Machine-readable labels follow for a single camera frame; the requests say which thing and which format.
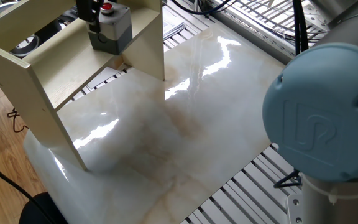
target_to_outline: cable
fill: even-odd
[[[185,12],[188,12],[190,14],[194,14],[194,15],[208,15],[208,14],[211,14],[215,11],[218,11],[220,8],[222,8],[225,4],[227,4],[230,0],[225,0],[224,2],[222,2],[222,4],[216,6],[215,8],[213,9],[210,9],[208,11],[205,11],[205,12],[196,12],[196,11],[193,11],[193,10],[190,10],[188,8],[186,8],[185,6],[182,6],[179,2],[177,2],[177,0],[172,0],[173,3],[175,5],[177,5],[179,8],[181,8],[182,10],[184,10]]]
[[[295,20],[295,55],[298,55],[301,52],[301,39],[300,39],[300,27],[299,27],[299,11],[296,10],[296,1],[292,0],[293,4],[293,12],[294,12],[294,20]]]
[[[290,184],[283,184],[287,180],[294,178],[297,180],[297,183],[290,183]],[[302,185],[302,178],[299,176],[299,171],[294,169],[291,174],[284,177],[283,179],[279,180],[277,183],[273,185],[274,188],[282,188],[282,187],[291,187],[291,186],[301,186]]]
[[[27,128],[27,129],[29,128],[29,127],[27,127],[26,125],[23,125],[22,129],[16,131],[16,129],[15,129],[16,117],[18,117],[18,116],[20,116],[20,115],[17,114],[17,111],[16,111],[15,108],[13,108],[12,112],[9,112],[6,116],[7,116],[8,118],[13,118],[13,131],[14,131],[15,133],[19,133],[19,132],[23,131],[24,128]]]
[[[238,0],[235,0],[233,3],[231,3],[230,5],[228,5],[227,7],[225,7],[224,9],[221,9],[221,10],[218,10],[216,12],[213,12],[213,13],[219,13],[219,12],[223,12],[225,11],[226,9],[230,8],[232,5],[234,5],[234,3],[236,3]]]
[[[302,52],[304,50],[309,49],[308,33],[306,29],[305,14],[303,13],[302,3],[300,0],[295,0],[295,2],[297,8],[296,10],[298,11],[298,17],[299,17],[300,36],[301,36],[300,45],[301,45],[301,52]]]
[[[8,184],[16,188],[20,193],[26,196],[34,205],[40,210],[40,212],[45,216],[45,218],[51,223],[56,224],[53,218],[42,208],[42,206],[33,198],[29,193],[27,193],[21,186],[17,185],[11,179],[7,178],[3,173],[0,172],[0,178],[5,180]]]

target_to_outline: gray control box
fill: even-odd
[[[131,12],[127,6],[110,1],[105,1],[103,6],[107,6],[108,11],[101,8],[100,33],[90,31],[90,25],[87,24],[92,47],[95,50],[120,55],[132,40]]]

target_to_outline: red button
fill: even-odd
[[[102,9],[104,10],[110,10],[112,8],[112,4],[110,3],[104,3],[102,6]]]

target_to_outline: wooden shelf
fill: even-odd
[[[131,9],[133,43],[159,12],[126,5]],[[23,60],[34,68],[52,106],[58,111],[117,58],[117,55],[93,50],[85,21],[77,19]]]

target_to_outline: black chair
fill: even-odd
[[[34,197],[42,208],[55,220],[56,224],[68,224],[59,209],[56,207],[48,192],[38,194]],[[27,202],[24,205],[20,215],[19,224],[50,224],[38,208],[32,203]]]

